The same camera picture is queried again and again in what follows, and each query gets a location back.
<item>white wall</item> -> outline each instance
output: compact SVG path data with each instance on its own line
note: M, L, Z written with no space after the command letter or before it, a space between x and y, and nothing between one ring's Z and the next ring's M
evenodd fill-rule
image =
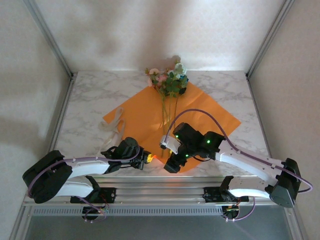
M249 68L283 0L36 0L80 70Z
M310 240L320 239L319 12L320 1L296 0L250 80L271 153L298 161L314 184L297 197Z
M0 0L0 45L0 240L6 240L27 189L22 174L48 150L68 77L22 0Z

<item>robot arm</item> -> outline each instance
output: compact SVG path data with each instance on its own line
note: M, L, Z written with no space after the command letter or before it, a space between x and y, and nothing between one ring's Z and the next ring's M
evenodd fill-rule
M77 196L94 202L103 189L93 177L86 175L109 174L123 165L143 170L144 165L152 160L151 153L131 137L123 140L118 147L114 146L101 154L106 158L64 159L58 150L49 152L22 176L28 186L29 197L37 204L57 196Z
M276 166L300 176L296 161L287 158L282 162L231 143L237 148L234 149L224 136L211 131L202 135L184 122L174 129L173 134L176 138L163 136L160 142L161 148L172 150L172 154L164 166L168 172L179 172L181 166L184 166L189 158L195 156L210 158L234 165L260 178L225 177L220 187L220 193L224 198L229 198L228 195L236 198L243 196L263 197L270 198L283 207L294 207L301 181ZM262 159L270 163L270 166L253 158Z

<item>orange paper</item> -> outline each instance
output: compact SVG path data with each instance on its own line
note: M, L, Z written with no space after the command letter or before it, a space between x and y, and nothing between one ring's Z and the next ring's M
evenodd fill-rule
M170 109L171 123L175 116L176 98L172 97L170 99L167 97L165 106L168 114ZM119 107L123 107L124 109L121 116L125 119L123 139L126 137L136 139L140 146L156 155L157 159L165 164L170 154L168 150L165 150L162 155L162 149L159 146L160 140L166 132L163 130L162 99L157 91L153 87L146 87ZM103 117L107 123L110 123L114 119L117 108ZM241 124L238 119L222 108L208 94L189 82L185 94L181 95L178 99L176 115L183 110L193 108L204 110L214 116L227 135L231 134ZM214 121L201 112L187 112L183 114L176 121L176 126L182 122L188 123L202 134L208 131L222 134ZM186 165L181 167L180 172L188 171L200 163L200 161L194 158L189 158Z

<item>white cloth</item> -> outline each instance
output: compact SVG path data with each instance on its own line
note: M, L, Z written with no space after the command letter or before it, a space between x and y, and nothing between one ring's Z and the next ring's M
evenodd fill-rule
M122 137L124 135L125 126L126 126L126 121L123 118L120 118L123 112L124 112L124 108L118 107L118 109L115 111L114 119L110 123L106 123L105 121L102 121L99 123L98 125L99 130L107 133L111 133L111 134L109 134L109 137L100 146L96 155L99 155L101 151L106 151L110 147L118 146L120 144ZM120 122L123 122L123 123L122 123L121 130L119 131L118 125Z

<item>white marble table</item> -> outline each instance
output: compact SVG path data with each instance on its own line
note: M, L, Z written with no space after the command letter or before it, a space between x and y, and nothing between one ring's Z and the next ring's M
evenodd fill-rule
M188 71L191 83L209 94L241 121L230 139L248 150L267 155L267 147L255 106L242 71ZM95 156L106 133L98 129L102 117L147 86L148 77L138 71L80 71L55 149L67 158ZM227 163L208 161L196 168L172 174L154 160L144 169L125 168L104 177L222 177L248 172Z

